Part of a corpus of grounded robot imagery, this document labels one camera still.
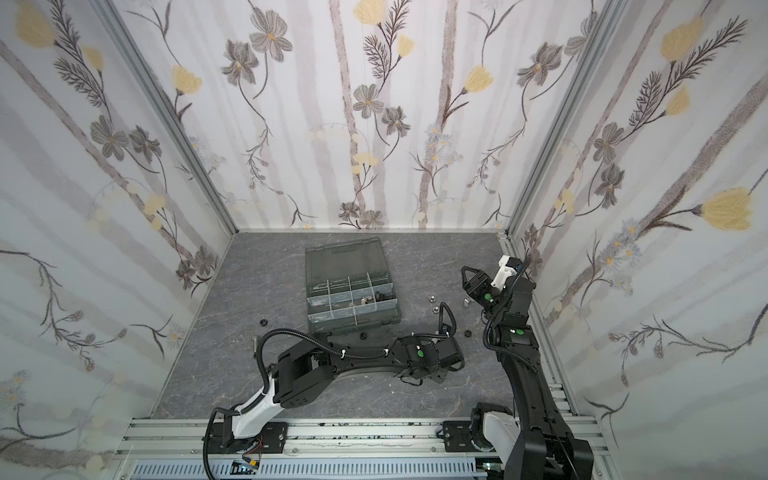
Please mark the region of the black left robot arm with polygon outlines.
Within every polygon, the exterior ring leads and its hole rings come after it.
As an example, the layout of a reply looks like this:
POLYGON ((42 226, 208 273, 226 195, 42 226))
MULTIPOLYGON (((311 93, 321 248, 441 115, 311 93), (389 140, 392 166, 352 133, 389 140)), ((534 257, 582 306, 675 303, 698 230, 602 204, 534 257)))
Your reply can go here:
POLYGON ((289 328, 268 331, 254 350, 262 388, 231 408, 211 412, 202 446, 206 477, 216 477, 209 461, 212 446, 230 451, 238 442, 251 444, 278 414, 315 401, 338 379, 388 374, 414 387, 426 380, 443 382, 449 372, 465 366, 457 331, 455 315, 444 302, 438 306, 434 333, 395 337, 381 347, 334 346, 289 328))

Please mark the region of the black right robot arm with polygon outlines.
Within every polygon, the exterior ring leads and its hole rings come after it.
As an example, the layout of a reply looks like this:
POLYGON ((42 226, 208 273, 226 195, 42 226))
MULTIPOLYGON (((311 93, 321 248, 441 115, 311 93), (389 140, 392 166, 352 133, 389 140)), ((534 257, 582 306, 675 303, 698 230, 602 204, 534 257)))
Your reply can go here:
POLYGON ((529 310, 536 284, 530 261, 504 255, 494 276, 461 268, 465 293, 482 307, 483 345, 496 355, 512 389, 514 409, 479 403, 472 413, 472 440, 493 449, 505 479, 590 479, 594 454, 576 438, 557 410, 541 366, 529 310))

